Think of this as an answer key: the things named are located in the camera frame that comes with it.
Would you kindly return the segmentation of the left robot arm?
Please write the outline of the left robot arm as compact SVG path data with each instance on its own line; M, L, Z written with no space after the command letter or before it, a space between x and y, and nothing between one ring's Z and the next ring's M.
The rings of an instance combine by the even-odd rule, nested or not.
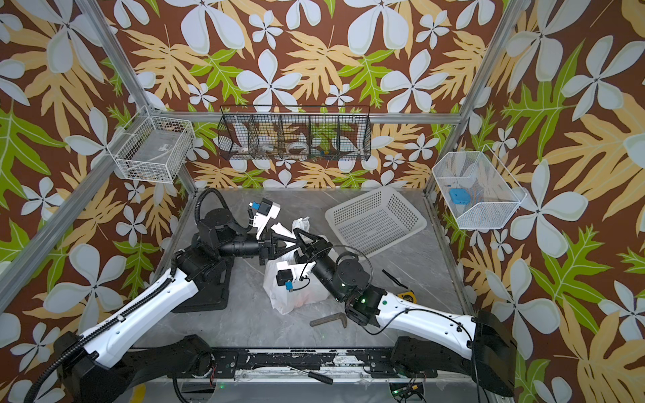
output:
M250 203L249 223L242 226L220 190L202 191L195 201L198 231L191 245L177 250L159 279L109 318L58 339L54 363L23 400L36 401L43 386L59 380L75 402L113 402L125 391L165 374L206 371L211 349L198 336L161 348L135 349L134 345L171 312L224 307L227 292L216 281L228 274L236 258L256 257L264 265L301 247L300 236L308 226L271 225L280 211L278 203L266 198Z

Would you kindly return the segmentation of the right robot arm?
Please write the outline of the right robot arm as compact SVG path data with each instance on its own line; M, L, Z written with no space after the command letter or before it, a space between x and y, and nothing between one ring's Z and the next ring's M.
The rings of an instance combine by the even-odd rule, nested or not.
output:
M485 391L512 397L515 390L517 341L491 312L477 316L441 312L398 297L372 285L359 250L347 247L336 260L334 245L299 228L300 262L337 302L347 318L382 333L405 332L391 352L393 366L404 374L441 370L466 374Z

